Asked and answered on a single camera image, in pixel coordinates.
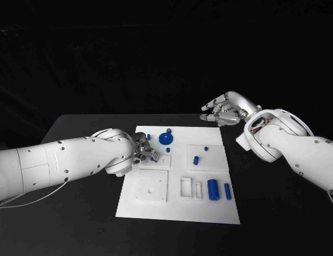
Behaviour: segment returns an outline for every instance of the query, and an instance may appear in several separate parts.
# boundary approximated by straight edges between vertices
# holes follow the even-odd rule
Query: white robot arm
[[[281,156],[294,172],[333,194],[333,141],[315,137],[303,121],[287,111],[262,110],[239,93],[228,92],[202,110],[213,108],[200,119],[219,126],[246,122],[236,142],[266,162]]]
[[[158,155],[144,133],[106,129],[91,137],[0,151],[0,201],[49,186],[106,173],[124,176],[131,165]]]

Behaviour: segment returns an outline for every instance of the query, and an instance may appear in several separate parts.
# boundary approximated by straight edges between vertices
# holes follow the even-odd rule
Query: table
[[[41,143],[137,125],[206,126],[196,114],[63,115]],[[333,205],[285,159],[264,162],[235,138],[243,124],[222,127],[242,225],[115,218],[122,179],[101,171],[69,182],[37,203],[0,210],[0,255],[333,255]],[[33,201],[56,187],[29,193]]]

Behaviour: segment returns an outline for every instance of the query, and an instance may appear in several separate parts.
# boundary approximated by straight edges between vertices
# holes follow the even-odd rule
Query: blue object
[[[199,157],[197,157],[197,156],[194,156],[193,164],[194,164],[194,165],[199,164]]]
[[[220,199],[219,195],[219,187],[217,187],[217,181],[209,180],[207,181],[207,187],[209,187],[209,198],[212,201],[216,201]]]
[[[225,183],[225,193],[226,193],[226,199],[228,200],[232,200],[232,194],[230,194],[230,187],[229,187],[229,184]]]
[[[166,133],[163,133],[158,137],[158,141],[163,145],[168,145],[173,142],[171,129],[168,128]]]

